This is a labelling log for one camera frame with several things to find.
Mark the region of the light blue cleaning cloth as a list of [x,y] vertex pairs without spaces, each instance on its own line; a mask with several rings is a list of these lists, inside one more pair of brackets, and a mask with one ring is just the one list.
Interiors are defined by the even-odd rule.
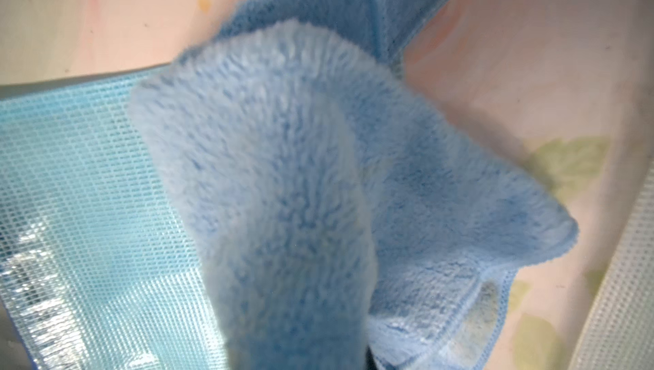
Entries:
[[411,90],[448,0],[243,0],[129,118],[196,245],[231,369],[479,369],[515,273],[577,222]]

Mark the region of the blue mesh document bag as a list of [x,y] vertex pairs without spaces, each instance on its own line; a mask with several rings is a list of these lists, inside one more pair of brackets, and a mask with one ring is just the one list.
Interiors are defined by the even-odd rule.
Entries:
[[223,369],[131,72],[1,102],[1,299],[35,369]]

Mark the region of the clear grey document bag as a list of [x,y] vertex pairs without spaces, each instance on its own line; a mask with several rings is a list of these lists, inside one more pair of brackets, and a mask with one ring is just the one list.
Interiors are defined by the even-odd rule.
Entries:
[[653,167],[577,341],[570,369],[653,369]]

